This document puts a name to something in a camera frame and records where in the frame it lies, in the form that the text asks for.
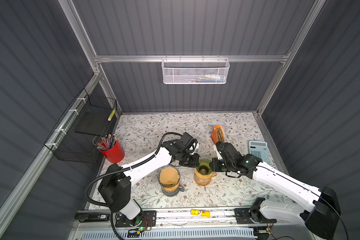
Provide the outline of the orange coffee filter pack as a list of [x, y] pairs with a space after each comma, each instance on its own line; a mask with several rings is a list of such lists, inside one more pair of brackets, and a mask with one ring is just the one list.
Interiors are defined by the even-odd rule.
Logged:
[[211, 140], [214, 144], [217, 142], [225, 142], [225, 133], [222, 128], [222, 126], [215, 126], [213, 127], [212, 133], [211, 133]]

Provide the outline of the grey glass dripper cone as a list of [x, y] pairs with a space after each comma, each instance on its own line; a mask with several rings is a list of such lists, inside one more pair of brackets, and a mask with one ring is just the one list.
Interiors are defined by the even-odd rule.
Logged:
[[180, 185], [180, 172], [173, 167], [161, 169], [158, 180], [164, 189], [171, 191]]

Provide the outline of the green glass dripper cone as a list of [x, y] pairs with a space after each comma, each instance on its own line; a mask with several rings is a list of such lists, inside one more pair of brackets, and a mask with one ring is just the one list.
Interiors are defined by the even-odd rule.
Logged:
[[199, 174], [202, 176], [207, 176], [213, 173], [212, 167], [210, 164], [212, 163], [212, 160], [210, 159], [200, 159], [199, 160], [199, 166], [196, 167], [196, 170]]

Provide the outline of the amber glass carafe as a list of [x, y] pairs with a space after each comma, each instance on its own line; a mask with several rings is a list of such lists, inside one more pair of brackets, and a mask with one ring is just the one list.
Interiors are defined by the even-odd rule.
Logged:
[[194, 180], [195, 180], [196, 184], [198, 184], [199, 186], [207, 186], [213, 181], [215, 176], [217, 176], [217, 173], [212, 173], [207, 176], [202, 176], [198, 172], [195, 172]]

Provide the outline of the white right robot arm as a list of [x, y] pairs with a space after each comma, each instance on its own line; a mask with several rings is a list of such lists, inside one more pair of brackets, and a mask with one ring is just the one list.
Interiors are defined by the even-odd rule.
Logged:
[[263, 154], [257, 151], [243, 156], [232, 144], [224, 142], [216, 142], [215, 149], [218, 156], [210, 163], [214, 172], [225, 173], [230, 178], [247, 177], [268, 185], [293, 201], [283, 204], [264, 197], [256, 198], [245, 214], [253, 223], [286, 221], [305, 226], [322, 239], [334, 237], [341, 220], [334, 190], [310, 186], [278, 171], [264, 162]]

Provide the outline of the clear grey glass carafe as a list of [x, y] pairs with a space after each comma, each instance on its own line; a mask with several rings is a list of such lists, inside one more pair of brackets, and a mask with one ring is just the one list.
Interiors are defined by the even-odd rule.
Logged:
[[172, 188], [162, 187], [162, 192], [169, 197], [176, 196], [179, 192], [184, 192], [185, 188], [183, 185], [174, 186]]

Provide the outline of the wooden dripper ring base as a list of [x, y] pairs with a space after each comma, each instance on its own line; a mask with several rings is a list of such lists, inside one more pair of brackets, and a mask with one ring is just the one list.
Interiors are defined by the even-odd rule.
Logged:
[[168, 196], [176, 195], [180, 191], [180, 184], [173, 186], [162, 186], [162, 191], [165, 195]]

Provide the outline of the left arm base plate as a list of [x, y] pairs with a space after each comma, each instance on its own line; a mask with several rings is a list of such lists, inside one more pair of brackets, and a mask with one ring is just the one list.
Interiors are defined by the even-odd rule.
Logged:
[[143, 211], [138, 221], [129, 220], [125, 215], [116, 213], [115, 227], [132, 228], [132, 227], [154, 227], [156, 225], [157, 211]]

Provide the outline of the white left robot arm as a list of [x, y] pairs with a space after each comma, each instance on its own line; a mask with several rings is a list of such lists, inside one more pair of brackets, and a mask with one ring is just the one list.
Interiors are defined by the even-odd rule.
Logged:
[[188, 133], [165, 133], [155, 152], [129, 165], [111, 165], [100, 179], [98, 191], [105, 206], [113, 213], [121, 213], [133, 225], [143, 217], [143, 210], [132, 199], [132, 186], [155, 170], [178, 161], [181, 167], [195, 168], [200, 156], [196, 153], [198, 141]]

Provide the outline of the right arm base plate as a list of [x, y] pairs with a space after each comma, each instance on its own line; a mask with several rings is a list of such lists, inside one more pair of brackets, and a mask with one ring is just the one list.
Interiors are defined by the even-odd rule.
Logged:
[[238, 224], [275, 224], [276, 219], [265, 218], [259, 210], [251, 208], [235, 208], [235, 218]]

